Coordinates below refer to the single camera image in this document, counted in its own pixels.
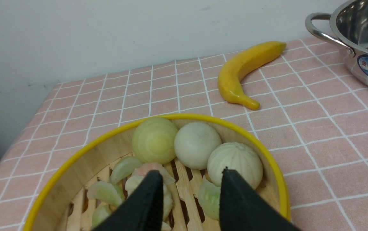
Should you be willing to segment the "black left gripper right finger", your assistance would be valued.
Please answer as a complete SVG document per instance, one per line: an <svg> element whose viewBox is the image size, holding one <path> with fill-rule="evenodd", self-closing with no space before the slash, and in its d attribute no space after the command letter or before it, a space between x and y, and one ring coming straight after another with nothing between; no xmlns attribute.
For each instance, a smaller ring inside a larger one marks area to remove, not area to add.
<svg viewBox="0 0 368 231"><path fill-rule="evenodd" d="M224 169L219 224L222 231L299 231L233 169Z"/></svg>

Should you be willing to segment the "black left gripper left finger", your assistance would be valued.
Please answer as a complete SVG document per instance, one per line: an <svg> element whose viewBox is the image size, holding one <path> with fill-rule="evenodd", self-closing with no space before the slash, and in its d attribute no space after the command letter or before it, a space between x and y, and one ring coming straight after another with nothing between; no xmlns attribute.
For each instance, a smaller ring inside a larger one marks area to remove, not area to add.
<svg viewBox="0 0 368 231"><path fill-rule="evenodd" d="M163 222L163 178L158 170L147 173L121 206L94 231L160 231Z"/></svg>

